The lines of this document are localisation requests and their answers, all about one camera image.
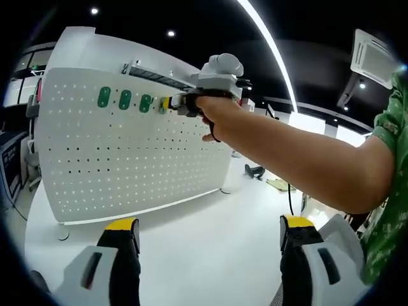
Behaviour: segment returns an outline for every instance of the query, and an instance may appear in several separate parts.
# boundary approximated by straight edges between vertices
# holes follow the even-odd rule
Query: forearm
[[[370,161],[348,143],[265,116],[233,112],[215,126],[234,149],[333,208],[362,213],[381,202]]]

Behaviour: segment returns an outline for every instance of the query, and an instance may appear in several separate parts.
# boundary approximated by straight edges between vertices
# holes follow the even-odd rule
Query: white pegboard
[[[111,88],[108,106],[99,91]],[[121,92],[131,92],[127,110]],[[75,222],[140,212],[222,187],[231,149],[205,143],[200,118],[158,112],[176,89],[133,76],[54,68],[42,92],[36,141],[55,218]],[[147,113],[142,95],[154,97]]]

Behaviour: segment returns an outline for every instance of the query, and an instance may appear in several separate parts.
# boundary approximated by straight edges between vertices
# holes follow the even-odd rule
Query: person
[[[313,198],[337,210],[364,214],[386,198],[382,216],[361,239],[364,281],[379,276],[408,219],[408,82],[394,74],[388,108],[362,146],[296,129],[242,110],[226,98],[200,97],[214,136]],[[204,141],[214,140],[211,134]]]

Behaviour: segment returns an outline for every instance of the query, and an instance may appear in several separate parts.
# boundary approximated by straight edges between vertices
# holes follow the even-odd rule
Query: hand
[[[214,136],[218,140],[222,140],[222,129],[231,115],[242,111],[239,105],[228,98],[198,97],[196,104],[204,113],[203,122],[206,125],[209,125],[210,121],[214,122]],[[205,135],[203,141],[214,141],[214,137],[211,134]]]

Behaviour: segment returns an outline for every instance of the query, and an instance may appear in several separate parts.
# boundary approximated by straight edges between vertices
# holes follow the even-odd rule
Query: green camouflage shirt
[[[403,74],[393,75],[393,92],[387,110],[374,121],[373,135],[379,137],[395,157],[395,175],[388,203],[361,242],[366,254],[364,279],[376,280],[398,243],[408,220],[408,85]]]

